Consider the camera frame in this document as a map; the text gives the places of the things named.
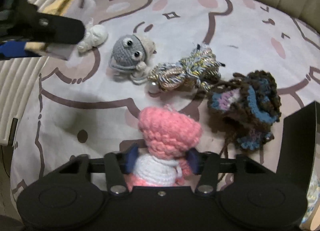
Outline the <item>pink white crochet doll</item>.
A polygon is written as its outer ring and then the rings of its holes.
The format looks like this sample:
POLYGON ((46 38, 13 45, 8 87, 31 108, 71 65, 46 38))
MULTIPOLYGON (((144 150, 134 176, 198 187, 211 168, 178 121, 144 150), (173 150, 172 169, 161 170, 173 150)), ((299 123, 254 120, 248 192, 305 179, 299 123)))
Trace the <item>pink white crochet doll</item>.
POLYGON ((178 187, 192 175, 187 152, 201 139, 201 124, 168 107, 146 107, 138 128, 148 151, 139 155, 133 171, 125 177, 127 187, 178 187))

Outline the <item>brown blue crochet piece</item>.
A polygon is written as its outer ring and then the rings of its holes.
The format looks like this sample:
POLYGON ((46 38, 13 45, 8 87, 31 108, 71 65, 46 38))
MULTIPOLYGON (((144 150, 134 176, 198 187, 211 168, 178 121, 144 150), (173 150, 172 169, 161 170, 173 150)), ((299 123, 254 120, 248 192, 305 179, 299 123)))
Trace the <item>brown blue crochet piece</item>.
POLYGON ((281 101, 275 78, 266 71, 234 73, 208 92, 208 112, 229 125, 225 147, 253 152, 274 139, 271 128, 281 118, 281 101))

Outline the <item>black storage box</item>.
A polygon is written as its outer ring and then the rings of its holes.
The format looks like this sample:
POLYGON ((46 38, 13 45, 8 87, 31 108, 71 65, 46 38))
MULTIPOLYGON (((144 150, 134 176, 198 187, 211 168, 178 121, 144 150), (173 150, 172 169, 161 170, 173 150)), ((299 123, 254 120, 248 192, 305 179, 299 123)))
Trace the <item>black storage box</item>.
POLYGON ((308 191, 312 176, 318 130, 318 102, 312 102, 284 119, 276 173, 304 192, 308 191))

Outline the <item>wooden box lid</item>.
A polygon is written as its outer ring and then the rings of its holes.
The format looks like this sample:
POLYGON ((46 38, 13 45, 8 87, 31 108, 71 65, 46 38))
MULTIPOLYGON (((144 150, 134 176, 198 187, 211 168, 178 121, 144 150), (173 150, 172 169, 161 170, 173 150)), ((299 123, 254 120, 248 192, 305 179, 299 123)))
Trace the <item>wooden box lid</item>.
POLYGON ((69 59, 85 36, 85 24, 94 6, 94 0, 46 0, 42 6, 24 0, 23 15, 33 33, 25 43, 25 52, 69 59))

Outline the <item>cream ribbed headboard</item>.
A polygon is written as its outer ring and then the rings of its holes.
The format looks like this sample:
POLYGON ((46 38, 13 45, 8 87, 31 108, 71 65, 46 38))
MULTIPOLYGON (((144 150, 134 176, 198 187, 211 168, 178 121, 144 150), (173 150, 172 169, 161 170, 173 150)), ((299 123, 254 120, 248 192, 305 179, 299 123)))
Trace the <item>cream ribbed headboard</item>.
MULTIPOLYGON (((43 10, 55 0, 28 0, 43 10)), ((27 101, 48 57, 1 61, 1 145, 12 146, 27 101)))

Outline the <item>white yarn ball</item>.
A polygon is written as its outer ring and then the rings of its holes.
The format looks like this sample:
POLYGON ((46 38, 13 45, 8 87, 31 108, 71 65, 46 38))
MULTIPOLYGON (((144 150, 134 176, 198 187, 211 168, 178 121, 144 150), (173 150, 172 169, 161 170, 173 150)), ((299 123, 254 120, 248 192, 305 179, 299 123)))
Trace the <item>white yarn ball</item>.
POLYGON ((103 44, 108 38, 108 32, 102 25, 89 26, 86 29, 84 38, 78 43, 79 53, 85 53, 94 47, 103 44))

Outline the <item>cartoon bear bed sheet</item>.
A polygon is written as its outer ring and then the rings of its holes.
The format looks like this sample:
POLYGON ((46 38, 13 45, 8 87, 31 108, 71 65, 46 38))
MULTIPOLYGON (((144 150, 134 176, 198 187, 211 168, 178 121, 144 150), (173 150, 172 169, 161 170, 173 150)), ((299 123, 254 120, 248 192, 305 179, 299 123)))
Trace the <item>cartoon bear bed sheet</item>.
MULTIPOLYGON (((202 151, 234 157, 225 129, 207 109, 208 90, 234 73, 270 72, 288 116, 319 100, 319 32, 253 0, 96 0, 100 46, 68 61, 49 58, 37 77, 16 133, 11 164, 14 196, 80 154, 93 158, 144 144, 138 115, 168 106, 200 122, 202 151), (144 84, 112 70, 116 41, 137 34, 156 44, 144 84)), ((249 155, 276 170, 282 123, 274 140, 249 155)))

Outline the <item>blue floral fabric pouch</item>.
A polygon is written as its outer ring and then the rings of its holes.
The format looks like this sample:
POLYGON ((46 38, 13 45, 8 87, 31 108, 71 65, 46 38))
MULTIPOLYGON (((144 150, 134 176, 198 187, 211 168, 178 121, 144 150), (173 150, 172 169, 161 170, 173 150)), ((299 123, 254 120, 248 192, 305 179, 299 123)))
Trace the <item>blue floral fabric pouch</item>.
POLYGON ((319 230, 319 179, 315 171, 312 172, 307 192, 308 207, 302 219, 302 230, 319 230))

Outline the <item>grey crochet octopus toy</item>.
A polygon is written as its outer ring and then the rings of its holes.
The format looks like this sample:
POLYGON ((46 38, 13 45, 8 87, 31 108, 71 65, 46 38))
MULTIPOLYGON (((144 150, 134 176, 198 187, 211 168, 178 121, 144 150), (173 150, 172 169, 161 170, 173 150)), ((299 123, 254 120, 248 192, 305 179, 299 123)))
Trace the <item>grey crochet octopus toy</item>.
POLYGON ((136 85, 147 81, 150 59, 156 53, 156 44, 149 38, 131 34, 120 37, 113 46, 109 67, 126 75, 136 85))

